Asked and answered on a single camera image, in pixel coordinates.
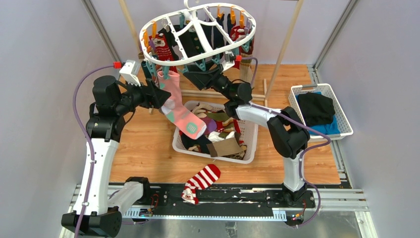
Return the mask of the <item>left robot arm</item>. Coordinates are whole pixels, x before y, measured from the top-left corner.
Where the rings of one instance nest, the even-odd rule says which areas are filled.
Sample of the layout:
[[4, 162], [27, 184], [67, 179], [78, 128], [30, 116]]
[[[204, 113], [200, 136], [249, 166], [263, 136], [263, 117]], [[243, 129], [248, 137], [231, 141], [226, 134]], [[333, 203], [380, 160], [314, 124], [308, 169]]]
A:
[[78, 198], [73, 210], [62, 216], [61, 225], [75, 237], [117, 236], [122, 216], [138, 202], [151, 201], [152, 191], [145, 177], [130, 177], [114, 195], [108, 195], [109, 178], [114, 156], [126, 125], [125, 115], [137, 107], [160, 108], [170, 93], [148, 79], [146, 84], [122, 83], [106, 75], [94, 81], [95, 101], [90, 118], [81, 126], [87, 140], [86, 164]]

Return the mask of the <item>dark teal sock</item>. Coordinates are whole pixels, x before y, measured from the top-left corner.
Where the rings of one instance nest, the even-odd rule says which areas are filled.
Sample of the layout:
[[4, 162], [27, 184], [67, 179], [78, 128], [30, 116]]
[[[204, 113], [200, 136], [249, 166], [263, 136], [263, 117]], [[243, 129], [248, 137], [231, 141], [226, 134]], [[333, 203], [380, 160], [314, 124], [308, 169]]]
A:
[[141, 62], [141, 67], [142, 67], [143, 74], [144, 74], [145, 78], [151, 79], [153, 82], [156, 83], [157, 82], [156, 70], [153, 69], [153, 68], [151, 68], [151, 70], [150, 70], [147, 66], [146, 61]]

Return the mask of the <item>red white striped sock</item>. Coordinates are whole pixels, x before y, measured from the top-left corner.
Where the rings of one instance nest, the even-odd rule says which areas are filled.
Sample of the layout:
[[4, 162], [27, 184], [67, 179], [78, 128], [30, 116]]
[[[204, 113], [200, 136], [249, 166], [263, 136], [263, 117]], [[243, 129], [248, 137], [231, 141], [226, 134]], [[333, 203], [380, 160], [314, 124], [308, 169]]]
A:
[[204, 190], [213, 185], [221, 176], [220, 169], [215, 164], [207, 164], [198, 173], [192, 176], [184, 185], [181, 198], [191, 204], [197, 205], [197, 191]]

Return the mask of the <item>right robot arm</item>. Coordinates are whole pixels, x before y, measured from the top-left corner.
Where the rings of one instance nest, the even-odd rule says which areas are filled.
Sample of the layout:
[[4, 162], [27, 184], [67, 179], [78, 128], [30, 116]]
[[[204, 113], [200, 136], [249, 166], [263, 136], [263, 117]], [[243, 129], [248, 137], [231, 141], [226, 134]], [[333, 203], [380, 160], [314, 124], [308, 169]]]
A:
[[303, 179], [303, 152], [310, 135], [292, 107], [272, 109], [257, 105], [252, 100], [252, 86], [242, 79], [231, 81], [217, 66], [208, 71], [183, 73], [197, 89], [213, 89], [228, 101], [224, 104], [229, 117], [250, 121], [269, 130], [276, 151], [283, 157], [283, 200], [291, 207], [303, 200], [307, 184]]

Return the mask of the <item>pink sock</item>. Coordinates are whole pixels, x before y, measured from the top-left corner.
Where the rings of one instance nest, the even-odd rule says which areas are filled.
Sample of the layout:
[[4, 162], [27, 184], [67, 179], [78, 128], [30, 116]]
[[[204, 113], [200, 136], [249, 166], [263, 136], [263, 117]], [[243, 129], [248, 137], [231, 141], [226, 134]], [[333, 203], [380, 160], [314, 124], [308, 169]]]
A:
[[157, 73], [159, 86], [162, 90], [169, 92], [171, 96], [161, 107], [161, 111], [166, 118], [173, 123], [180, 131], [191, 139], [201, 137], [206, 128], [206, 123], [187, 109], [182, 102], [180, 89], [180, 75], [174, 71], [169, 71], [165, 78], [162, 71]]

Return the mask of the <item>white round clip hanger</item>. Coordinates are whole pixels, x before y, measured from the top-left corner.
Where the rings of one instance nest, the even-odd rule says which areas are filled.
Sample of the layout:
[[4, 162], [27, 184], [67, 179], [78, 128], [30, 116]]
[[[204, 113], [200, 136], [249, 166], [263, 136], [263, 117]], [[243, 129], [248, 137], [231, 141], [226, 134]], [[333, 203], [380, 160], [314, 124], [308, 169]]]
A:
[[[219, 57], [220, 54], [224, 54], [224, 61], [222, 65], [225, 68], [230, 68], [233, 66], [235, 61], [241, 59], [240, 49], [247, 50], [249, 49], [250, 43], [253, 41], [255, 32], [256, 32], [256, 21], [255, 19], [242, 7], [238, 5], [230, 5], [228, 3], [208, 3], [202, 4], [194, 7], [189, 7], [188, 2], [184, 1], [185, 8], [182, 10], [174, 11], [171, 13], [163, 14], [158, 16], [148, 23], [146, 23], [139, 33], [139, 42], [140, 50], [143, 52], [146, 60], [154, 64], [161, 66], [178, 66], [185, 65], [190, 63], [196, 63], [201, 60], [202, 63], [199, 64], [199, 67], [203, 67], [205, 64], [205, 59], [211, 58], [211, 60], [218, 64], [220, 63]], [[240, 27], [244, 29], [245, 34], [239, 37], [236, 40], [232, 40], [229, 32], [225, 31], [224, 28], [218, 23], [217, 19], [213, 17], [210, 12], [211, 8], [229, 8], [232, 10], [230, 13], [231, 16], [235, 12], [239, 14], [239, 23]], [[153, 41], [148, 35], [148, 29], [152, 29], [152, 34], [156, 34], [156, 23], [161, 22], [161, 25], [164, 29], [169, 30], [169, 33], [175, 39], [175, 43], [178, 46], [182, 57], [179, 60], [175, 61], [164, 61], [158, 60], [150, 56], [150, 49], [152, 48], [151, 44]], [[208, 41], [207, 35], [205, 34], [203, 27], [212, 27], [216, 29], [219, 35], [223, 38], [223, 41], [227, 44], [222, 47], [212, 47]], [[197, 34], [198, 40], [204, 50], [203, 53], [200, 53], [196, 56], [188, 56], [186, 53], [186, 45], [182, 43], [180, 37], [193, 28]]]

